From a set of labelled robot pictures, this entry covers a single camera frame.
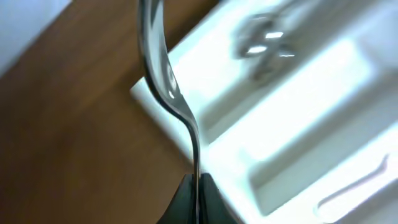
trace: white surface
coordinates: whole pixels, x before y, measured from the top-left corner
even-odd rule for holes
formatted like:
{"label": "white surface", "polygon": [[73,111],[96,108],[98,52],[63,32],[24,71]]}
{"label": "white surface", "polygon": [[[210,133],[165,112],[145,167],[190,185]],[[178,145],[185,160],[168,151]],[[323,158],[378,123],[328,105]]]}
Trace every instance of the white surface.
{"label": "white surface", "polygon": [[[202,168],[245,223],[321,223],[313,213],[320,199],[366,174],[369,158],[398,147],[398,14],[393,1],[380,2],[217,140],[201,139]],[[269,3],[226,1],[169,53],[199,125],[221,90],[244,79],[244,61],[231,56],[239,22]],[[155,102],[144,79],[131,93],[192,158],[185,126]],[[285,163],[272,170],[272,161]]]}
{"label": "white surface", "polygon": [[70,1],[0,1],[0,77]]}

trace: brown wooden surface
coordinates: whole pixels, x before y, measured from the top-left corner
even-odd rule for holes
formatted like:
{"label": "brown wooden surface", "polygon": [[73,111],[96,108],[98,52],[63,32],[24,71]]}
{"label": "brown wooden surface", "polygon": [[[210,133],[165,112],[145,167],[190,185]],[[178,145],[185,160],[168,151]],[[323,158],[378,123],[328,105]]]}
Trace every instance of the brown wooden surface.
{"label": "brown wooden surface", "polygon": [[[168,46],[215,0],[166,0]],[[136,1],[74,0],[0,79],[0,223],[155,223],[190,165],[129,89]]]}

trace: wooden table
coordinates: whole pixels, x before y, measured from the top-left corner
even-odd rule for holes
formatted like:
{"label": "wooden table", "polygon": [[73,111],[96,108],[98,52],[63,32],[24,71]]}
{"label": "wooden table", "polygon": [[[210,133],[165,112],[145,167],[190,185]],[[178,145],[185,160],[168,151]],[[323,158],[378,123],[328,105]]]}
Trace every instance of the wooden table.
{"label": "wooden table", "polygon": [[[216,0],[166,0],[173,46]],[[129,95],[136,1],[74,0],[0,79],[1,223],[155,223],[189,163]]]}

